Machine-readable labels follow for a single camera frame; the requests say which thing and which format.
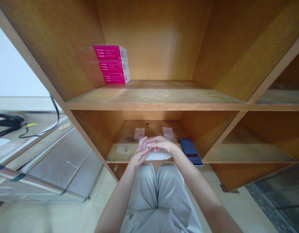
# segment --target small plastic bag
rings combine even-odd
[[[145,136],[145,128],[135,128],[134,139],[141,139]]]
[[[173,134],[173,129],[172,128],[162,127],[162,131],[163,131],[163,136],[166,139],[173,139],[174,138],[174,134]]]

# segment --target wooden cabinet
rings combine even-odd
[[[0,26],[116,179],[139,127],[191,137],[228,191],[299,160],[299,0],[0,0]]]

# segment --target person's right hand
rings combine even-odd
[[[168,139],[164,138],[163,136],[156,136],[152,138],[148,138],[147,146],[150,148],[163,148],[167,151],[171,151],[173,148],[176,148],[177,145],[175,145],[173,142],[169,141]]]

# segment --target white wall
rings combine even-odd
[[[47,89],[1,28],[0,110],[54,110]]]

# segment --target beige tile floor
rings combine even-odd
[[[200,168],[228,212],[246,233],[275,233],[277,230],[256,204],[245,187],[239,194],[224,193],[209,164]],[[91,191],[91,201],[84,203],[21,204],[4,203],[0,207],[0,232],[6,233],[90,233],[93,232],[116,181],[103,167]],[[195,199],[186,187],[205,233],[211,232]]]

